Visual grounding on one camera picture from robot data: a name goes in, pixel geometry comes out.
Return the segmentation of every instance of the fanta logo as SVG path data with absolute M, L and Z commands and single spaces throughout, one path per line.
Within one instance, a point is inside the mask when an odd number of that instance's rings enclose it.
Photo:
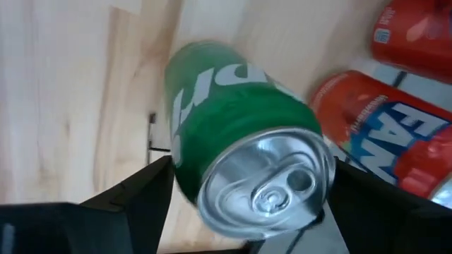
M 406 104 L 383 104 L 369 116 L 359 133 L 352 136 L 352 154 L 363 166 L 386 181 L 395 183 L 393 167 L 399 156 L 416 140 L 430 140 L 450 123 Z

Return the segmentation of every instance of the can rim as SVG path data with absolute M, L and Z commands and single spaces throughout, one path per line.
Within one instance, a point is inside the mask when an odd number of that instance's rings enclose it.
M 437 203 L 436 201 L 434 201 L 434 199 L 437 197 L 437 195 L 440 193 L 440 191 L 442 191 L 447 185 L 452 185 L 452 173 L 449 173 L 446 175 L 446 177 L 444 177 L 437 185 L 436 187 L 431 191 L 431 193 L 428 195 L 428 199 L 431 200 L 432 202 Z
M 313 131 L 310 131 L 308 129 L 299 127 L 299 126 L 280 126 L 275 128 L 268 128 L 256 133 L 252 133 L 250 135 L 245 136 L 244 138 L 241 138 L 235 142 L 233 142 L 230 146 L 228 146 L 224 151 L 222 151 L 204 172 L 202 178 L 201 178 L 201 187 L 199 189 L 198 195 L 196 197 L 196 206 L 198 207 L 198 213 L 200 214 L 201 219 L 204 221 L 205 224 L 207 224 L 213 231 L 216 231 L 222 235 L 229 236 L 232 238 L 241 238 L 238 236 L 239 234 L 245 235 L 246 232 L 253 232 L 256 233 L 254 230 L 248 230 L 246 228 L 240 228 L 237 229 L 235 226 L 230 226 L 226 224 L 218 224 L 213 223 L 209 218 L 211 218 L 211 215 L 209 215 L 208 212 L 203 211 L 202 209 L 199 209 L 203 207 L 205 204 L 203 202 L 203 197 L 206 193 L 206 185 L 208 182 L 208 179 L 215 173 L 215 167 L 218 165 L 219 162 L 221 162 L 224 158 L 226 158 L 228 155 L 230 155 L 231 152 L 233 152 L 237 147 L 240 147 L 242 145 L 245 145 L 249 143 L 252 140 L 258 139 L 263 136 L 277 134 L 277 133 L 296 133 L 301 135 L 308 135 L 310 138 L 314 139 L 314 142 L 320 147 L 320 150 L 324 152 L 324 154 L 327 156 L 327 167 L 325 170 L 328 173 L 328 179 L 326 184 L 323 184 L 323 201 L 326 199 L 326 195 L 333 185 L 334 176 L 335 176 L 335 159 L 332 154 L 332 152 L 329 149 L 329 146 L 325 144 L 323 141 L 323 136 L 319 135 L 318 133 L 315 133 Z M 270 236 L 274 236 L 276 234 L 281 234 L 286 231 L 274 231 L 273 234 L 261 234 L 260 238 L 248 238 L 250 240 L 261 240 L 264 238 L 268 238 Z

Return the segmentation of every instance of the fanta can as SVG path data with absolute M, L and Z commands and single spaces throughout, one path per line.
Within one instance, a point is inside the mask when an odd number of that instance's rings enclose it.
M 358 71 L 326 80 L 309 106 L 322 131 L 385 181 L 452 207 L 452 113 Z
M 452 83 L 452 0 L 392 0 L 371 50 L 381 62 Z

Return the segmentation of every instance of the pull tab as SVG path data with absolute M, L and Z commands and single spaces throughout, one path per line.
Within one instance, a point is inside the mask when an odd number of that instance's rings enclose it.
M 315 190 L 316 177 L 306 163 L 292 160 L 287 164 L 287 159 L 278 165 L 283 170 L 275 170 L 277 173 L 266 177 L 251 192 L 253 211 L 264 217 L 275 216 L 303 202 Z

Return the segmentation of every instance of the black cable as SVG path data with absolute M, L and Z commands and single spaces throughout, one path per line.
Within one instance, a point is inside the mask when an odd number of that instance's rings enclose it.
M 153 134 L 152 134 L 152 130 L 153 130 L 153 124 L 155 123 L 155 118 L 156 118 L 156 114 L 155 113 L 151 113 L 149 114 L 148 117 L 148 146 L 146 148 L 146 165 L 150 164 L 150 151 L 151 151 L 151 147 L 153 146 Z
M 304 234 L 304 229 L 299 229 L 298 234 L 295 236 L 295 238 L 290 242 L 289 247 L 287 247 L 287 250 L 285 251 L 285 254 L 292 254 L 292 251 L 294 251 L 295 246 L 297 246 L 297 243 L 299 242 L 300 238 Z
M 151 151 L 157 151 L 157 152 L 171 152 L 171 150 L 169 150 L 169 149 L 158 148 L 158 147 L 149 147 L 149 150 L 151 150 Z
M 395 77 L 395 80 L 393 81 L 392 86 L 394 88 L 398 88 L 406 77 L 407 77 L 406 71 L 399 71 L 397 77 Z

